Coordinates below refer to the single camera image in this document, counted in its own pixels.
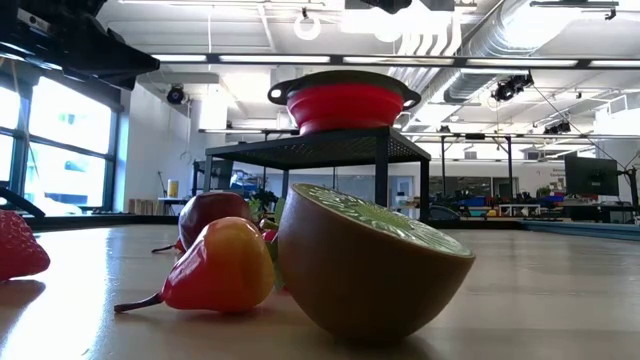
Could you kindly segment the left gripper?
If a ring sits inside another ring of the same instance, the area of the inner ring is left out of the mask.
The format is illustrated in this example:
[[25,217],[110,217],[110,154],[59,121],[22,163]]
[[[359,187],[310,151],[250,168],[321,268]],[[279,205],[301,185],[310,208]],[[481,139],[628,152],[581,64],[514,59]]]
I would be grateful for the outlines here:
[[132,90],[139,75],[156,71],[160,61],[128,45],[95,19],[105,0],[1,0],[1,56],[44,61],[76,36],[82,50],[69,68],[113,87]]

